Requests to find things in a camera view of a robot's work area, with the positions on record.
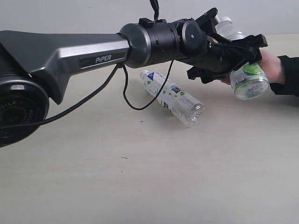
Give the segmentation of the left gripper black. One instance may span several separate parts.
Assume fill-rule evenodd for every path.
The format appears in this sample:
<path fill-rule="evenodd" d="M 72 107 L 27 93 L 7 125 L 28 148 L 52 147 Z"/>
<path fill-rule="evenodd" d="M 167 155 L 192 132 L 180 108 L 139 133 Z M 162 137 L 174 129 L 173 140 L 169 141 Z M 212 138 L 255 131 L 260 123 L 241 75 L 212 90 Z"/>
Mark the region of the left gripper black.
<path fill-rule="evenodd" d="M 203 84 L 223 80 L 228 73 L 249 62 L 262 60 L 260 48 L 268 46 L 262 34 L 229 40 L 218 33 L 207 35 L 195 19 L 186 19 L 176 25 L 179 55 L 175 60 L 191 65 L 188 79 L 201 79 Z"/>

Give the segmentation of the black sleeved forearm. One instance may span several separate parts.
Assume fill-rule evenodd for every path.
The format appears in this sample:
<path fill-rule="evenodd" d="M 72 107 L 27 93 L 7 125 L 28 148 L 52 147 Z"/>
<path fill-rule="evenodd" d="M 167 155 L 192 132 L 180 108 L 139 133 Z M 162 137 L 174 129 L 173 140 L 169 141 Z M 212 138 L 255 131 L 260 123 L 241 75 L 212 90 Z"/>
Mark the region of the black sleeved forearm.
<path fill-rule="evenodd" d="M 288 57 L 287 55 L 278 57 L 282 66 L 282 74 L 285 78 L 283 84 L 270 84 L 271 90 L 276 95 L 299 96 L 299 58 Z"/>

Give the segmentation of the person's open hand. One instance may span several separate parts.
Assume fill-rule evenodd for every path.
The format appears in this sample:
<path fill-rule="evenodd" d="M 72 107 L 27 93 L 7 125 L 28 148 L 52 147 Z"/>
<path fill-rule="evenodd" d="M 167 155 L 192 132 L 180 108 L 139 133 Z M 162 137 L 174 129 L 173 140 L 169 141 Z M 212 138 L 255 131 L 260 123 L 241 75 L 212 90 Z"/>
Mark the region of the person's open hand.
<path fill-rule="evenodd" d="M 262 60 L 258 63 L 265 72 L 269 83 L 285 84 L 285 71 L 281 60 L 266 50 L 261 50 Z"/>

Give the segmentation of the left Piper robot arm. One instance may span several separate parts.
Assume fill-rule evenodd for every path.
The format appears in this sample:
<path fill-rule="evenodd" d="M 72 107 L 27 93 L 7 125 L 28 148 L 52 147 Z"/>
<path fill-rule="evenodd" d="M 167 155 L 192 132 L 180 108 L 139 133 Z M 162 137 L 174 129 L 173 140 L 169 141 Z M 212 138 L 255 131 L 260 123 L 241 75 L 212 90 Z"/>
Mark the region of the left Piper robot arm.
<path fill-rule="evenodd" d="M 60 104 L 73 75 L 113 65 L 141 68 L 168 61 L 191 65 L 204 83 L 261 60 L 263 35 L 229 40 L 215 19 L 151 21 L 116 34 L 0 33 L 0 145 L 19 142 L 45 123 L 49 101 Z"/>

